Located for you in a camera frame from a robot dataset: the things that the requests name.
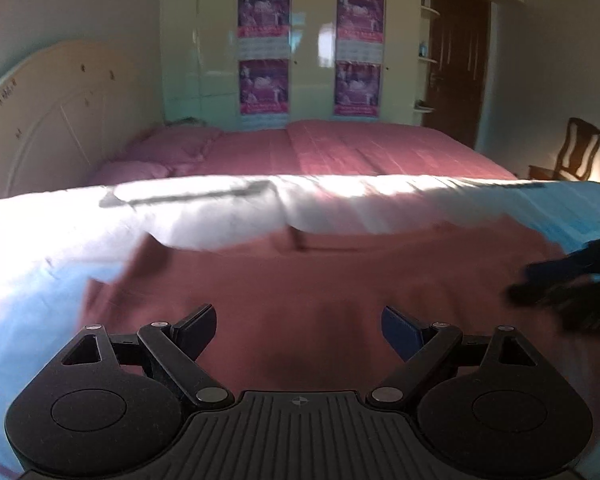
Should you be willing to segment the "pink long-sleeve sweater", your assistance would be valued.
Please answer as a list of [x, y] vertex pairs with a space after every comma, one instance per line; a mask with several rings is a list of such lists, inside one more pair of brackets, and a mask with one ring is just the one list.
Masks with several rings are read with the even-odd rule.
[[146, 237], [114, 281], [87, 285], [82, 320], [132, 333], [212, 304], [218, 331], [199, 363], [237, 392], [372, 388], [399, 363], [380, 332], [387, 306], [468, 334], [510, 324], [598, 402], [600, 342], [562, 336], [548, 312], [518, 311], [503, 298], [526, 264], [558, 255], [508, 217], [390, 235], [285, 228], [218, 252]]

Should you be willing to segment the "brown wooden chair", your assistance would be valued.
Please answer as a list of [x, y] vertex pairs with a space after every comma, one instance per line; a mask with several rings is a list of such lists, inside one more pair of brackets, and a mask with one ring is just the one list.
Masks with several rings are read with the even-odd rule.
[[530, 180], [587, 181], [591, 177], [594, 159], [600, 149], [600, 129], [590, 122], [570, 117], [565, 141], [553, 169], [529, 166]]

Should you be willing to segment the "blue patterned bed sheet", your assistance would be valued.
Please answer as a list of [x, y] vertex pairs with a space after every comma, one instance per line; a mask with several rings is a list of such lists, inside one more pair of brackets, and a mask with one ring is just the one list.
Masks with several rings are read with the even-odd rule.
[[4, 434], [10, 402], [73, 335], [87, 280], [114, 278], [144, 235], [216, 249], [284, 226], [391, 233], [503, 214], [573, 252], [600, 238], [600, 183], [210, 176], [0, 200], [0, 479], [21, 472]]

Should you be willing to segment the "pink pillow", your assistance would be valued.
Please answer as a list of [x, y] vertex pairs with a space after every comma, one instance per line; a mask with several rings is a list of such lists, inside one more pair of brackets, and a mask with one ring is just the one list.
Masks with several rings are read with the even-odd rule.
[[168, 125], [152, 130], [143, 139], [130, 143], [118, 156], [132, 162], [154, 162], [178, 166], [204, 159], [214, 141], [223, 134], [219, 128], [192, 124]]

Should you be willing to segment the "brown wooden door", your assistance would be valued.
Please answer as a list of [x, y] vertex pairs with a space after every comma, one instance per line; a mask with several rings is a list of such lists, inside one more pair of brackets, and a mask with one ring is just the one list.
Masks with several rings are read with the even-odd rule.
[[424, 125], [473, 148], [477, 142], [490, 44], [490, 2], [430, 0], [440, 13], [430, 25]]

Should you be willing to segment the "cream curved headboard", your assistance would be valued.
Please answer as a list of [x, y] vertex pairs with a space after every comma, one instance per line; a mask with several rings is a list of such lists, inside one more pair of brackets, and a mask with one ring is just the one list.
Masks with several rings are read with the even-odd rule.
[[121, 52], [68, 40], [0, 79], [0, 200], [76, 188], [159, 115]]

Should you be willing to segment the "lower right pink poster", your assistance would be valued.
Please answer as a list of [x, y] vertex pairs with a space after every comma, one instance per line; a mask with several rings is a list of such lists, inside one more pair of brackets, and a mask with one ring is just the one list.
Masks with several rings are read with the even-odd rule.
[[334, 115], [379, 116], [381, 66], [373, 63], [338, 62], [334, 93]]

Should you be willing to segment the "pink poster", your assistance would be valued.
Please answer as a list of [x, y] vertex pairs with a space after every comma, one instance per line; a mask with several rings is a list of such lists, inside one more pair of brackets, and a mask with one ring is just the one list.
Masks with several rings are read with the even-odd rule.
[[239, 62], [240, 128], [280, 129], [289, 120], [289, 67], [283, 58]]
[[379, 116], [381, 66], [373, 63], [338, 62], [334, 93], [334, 115]]
[[385, 0], [338, 0], [336, 60], [381, 64], [384, 25]]
[[288, 60], [290, 0], [237, 0], [239, 61]]

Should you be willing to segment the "pink folded blanket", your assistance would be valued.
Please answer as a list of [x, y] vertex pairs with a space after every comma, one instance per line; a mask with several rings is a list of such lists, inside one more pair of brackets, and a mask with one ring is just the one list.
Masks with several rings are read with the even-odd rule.
[[224, 134], [210, 144], [197, 172], [229, 176], [515, 177], [438, 130], [317, 119], [291, 122], [283, 129]]

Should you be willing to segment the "white corner shelves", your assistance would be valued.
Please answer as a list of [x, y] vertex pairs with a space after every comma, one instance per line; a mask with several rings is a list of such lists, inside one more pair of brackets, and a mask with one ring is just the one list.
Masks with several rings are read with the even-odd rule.
[[431, 0], [420, 0], [419, 43], [417, 61], [415, 118], [421, 122], [434, 108], [427, 101], [427, 89], [431, 67], [437, 64], [431, 54], [431, 24], [440, 13], [431, 6]]

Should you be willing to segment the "upper right pink poster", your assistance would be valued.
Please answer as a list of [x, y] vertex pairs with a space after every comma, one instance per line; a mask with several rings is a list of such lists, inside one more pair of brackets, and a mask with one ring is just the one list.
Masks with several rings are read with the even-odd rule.
[[336, 60], [381, 64], [384, 25], [385, 0], [338, 0]]

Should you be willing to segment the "lower left pink poster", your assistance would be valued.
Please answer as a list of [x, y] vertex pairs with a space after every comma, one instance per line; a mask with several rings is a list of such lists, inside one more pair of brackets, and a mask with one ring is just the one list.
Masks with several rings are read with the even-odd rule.
[[239, 62], [240, 128], [280, 129], [289, 120], [289, 67], [283, 58]]

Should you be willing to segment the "upper left pink poster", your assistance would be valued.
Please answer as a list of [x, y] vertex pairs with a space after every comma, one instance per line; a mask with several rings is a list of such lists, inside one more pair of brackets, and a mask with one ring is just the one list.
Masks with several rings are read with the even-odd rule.
[[237, 0], [239, 61], [288, 60], [290, 0]]

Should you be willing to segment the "cream glossy wardrobe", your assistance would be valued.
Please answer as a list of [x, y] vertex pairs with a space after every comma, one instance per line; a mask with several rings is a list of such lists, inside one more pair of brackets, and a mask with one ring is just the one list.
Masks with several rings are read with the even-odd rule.
[[[377, 118], [334, 115], [337, 3], [290, 0], [288, 122], [315, 118], [420, 124], [414, 113], [420, 0], [385, 0]], [[237, 0], [160, 0], [160, 44], [166, 118], [197, 118], [224, 130], [242, 130]]]

